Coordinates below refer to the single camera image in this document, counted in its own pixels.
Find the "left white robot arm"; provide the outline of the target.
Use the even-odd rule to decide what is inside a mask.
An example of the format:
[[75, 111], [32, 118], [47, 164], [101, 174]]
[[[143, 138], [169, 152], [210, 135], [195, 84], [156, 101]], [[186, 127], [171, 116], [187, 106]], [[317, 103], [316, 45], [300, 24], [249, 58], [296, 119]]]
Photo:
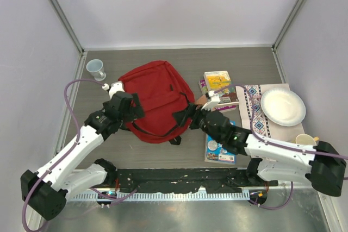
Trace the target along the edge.
[[54, 219], [68, 199], [101, 184], [105, 188], [115, 184], [116, 167], [104, 159], [96, 160], [80, 174], [72, 171], [82, 160], [116, 133], [124, 123], [144, 116], [139, 97], [117, 91], [102, 110], [91, 113], [76, 137], [45, 166], [20, 177], [22, 199], [45, 220]]

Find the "red backpack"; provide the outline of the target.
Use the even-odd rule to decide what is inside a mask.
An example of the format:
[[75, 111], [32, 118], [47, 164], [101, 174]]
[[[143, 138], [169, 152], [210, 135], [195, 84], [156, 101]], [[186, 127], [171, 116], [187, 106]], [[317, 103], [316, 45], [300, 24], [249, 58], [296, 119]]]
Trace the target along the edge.
[[128, 93], [137, 93], [144, 117], [126, 123], [141, 141], [181, 144], [181, 135], [188, 124], [179, 127], [172, 113], [186, 109], [195, 102], [189, 85], [167, 61], [151, 61], [119, 77]]

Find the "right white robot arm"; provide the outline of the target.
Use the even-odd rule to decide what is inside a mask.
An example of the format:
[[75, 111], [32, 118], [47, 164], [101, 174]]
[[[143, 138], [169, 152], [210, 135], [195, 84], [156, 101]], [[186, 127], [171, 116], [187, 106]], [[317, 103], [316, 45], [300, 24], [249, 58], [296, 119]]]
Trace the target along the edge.
[[201, 129], [230, 153], [252, 156], [245, 173], [250, 185], [284, 180], [311, 184], [328, 196], [341, 196], [347, 157], [328, 142], [311, 146], [275, 140], [232, 125], [221, 112], [196, 104], [173, 113], [173, 117], [179, 126], [190, 121], [190, 129]]

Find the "blue comic book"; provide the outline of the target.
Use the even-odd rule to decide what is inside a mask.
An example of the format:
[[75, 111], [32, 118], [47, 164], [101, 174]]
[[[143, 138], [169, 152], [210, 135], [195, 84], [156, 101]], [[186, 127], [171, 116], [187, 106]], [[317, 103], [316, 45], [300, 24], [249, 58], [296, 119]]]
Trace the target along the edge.
[[205, 162], [234, 165], [236, 159], [237, 157], [233, 153], [226, 151], [222, 147], [222, 144], [213, 140], [209, 135], [206, 135]]

